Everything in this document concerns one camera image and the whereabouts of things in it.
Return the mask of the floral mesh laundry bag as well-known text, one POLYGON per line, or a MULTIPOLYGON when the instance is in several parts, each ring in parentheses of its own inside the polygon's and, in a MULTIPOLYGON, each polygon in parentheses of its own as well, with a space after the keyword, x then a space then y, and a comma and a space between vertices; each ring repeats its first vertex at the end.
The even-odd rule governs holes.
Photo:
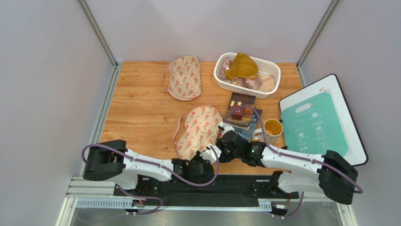
POLYGON ((202 152, 207 145, 216 143, 220 132, 218 126, 223 119, 219 111, 211 106, 198 106, 182 117, 183 120, 177 121, 173 139, 181 128, 184 128, 184 132, 173 143, 180 159, 191 160, 197 151, 202 152))

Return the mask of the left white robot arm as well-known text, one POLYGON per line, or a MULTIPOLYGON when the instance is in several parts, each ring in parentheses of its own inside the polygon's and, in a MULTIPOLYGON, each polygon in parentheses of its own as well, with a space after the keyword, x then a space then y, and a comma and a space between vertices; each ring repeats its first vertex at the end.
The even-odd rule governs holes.
POLYGON ((209 160, 161 160, 138 154, 126 144, 124 140, 113 140, 85 146, 81 152, 85 163, 83 178, 113 182, 124 190, 132 190, 140 176, 160 182, 179 180, 196 187, 208 186, 218 176, 219 170, 209 160))

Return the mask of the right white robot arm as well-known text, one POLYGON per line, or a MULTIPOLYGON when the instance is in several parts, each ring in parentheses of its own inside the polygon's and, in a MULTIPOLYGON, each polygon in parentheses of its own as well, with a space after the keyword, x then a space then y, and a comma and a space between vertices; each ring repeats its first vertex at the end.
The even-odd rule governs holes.
POLYGON ((354 194, 363 192, 356 183, 358 171, 331 150, 325 154, 297 153, 263 142, 249 142, 234 131, 224 133, 217 147, 224 160, 240 159, 251 167, 283 169, 275 185, 286 193, 320 193, 350 205, 354 194))

